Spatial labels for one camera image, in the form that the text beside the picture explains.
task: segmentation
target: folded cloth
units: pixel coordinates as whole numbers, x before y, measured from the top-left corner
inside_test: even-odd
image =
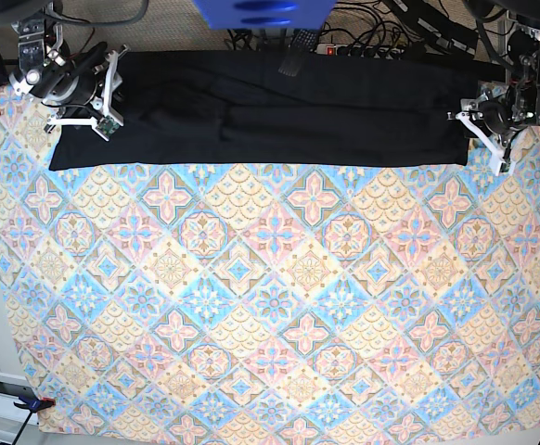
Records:
[[[141,162],[461,164],[458,112],[475,77],[402,60],[310,55],[297,77],[279,53],[130,53],[120,62],[125,125],[110,142],[64,127],[49,169]]]

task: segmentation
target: power strip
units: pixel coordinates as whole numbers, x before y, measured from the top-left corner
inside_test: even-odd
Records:
[[[384,58],[396,60],[402,57],[405,50],[405,46],[397,46],[393,49],[390,49],[389,46],[368,46],[363,49],[363,46],[360,44],[356,44],[353,47],[349,44],[319,44],[315,51],[317,54],[323,54],[325,56]]]

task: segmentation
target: patterned tablecloth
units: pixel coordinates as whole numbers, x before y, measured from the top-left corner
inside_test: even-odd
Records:
[[[394,445],[539,424],[540,132],[498,178],[484,149],[50,172],[49,111],[0,106],[0,280],[58,403],[43,431]]]

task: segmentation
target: black fabric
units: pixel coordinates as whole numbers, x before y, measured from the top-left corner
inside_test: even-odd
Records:
[[[248,51],[130,53],[120,63],[125,126],[103,141],[64,127],[50,170],[134,163],[466,165],[460,99],[477,79],[401,60]]]

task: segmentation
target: quilt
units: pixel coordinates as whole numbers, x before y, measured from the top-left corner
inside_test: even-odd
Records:
[[[512,176],[482,147],[467,167],[50,172],[51,111],[9,88],[0,108],[0,281],[57,402],[42,431],[406,445],[540,425],[540,129]]]

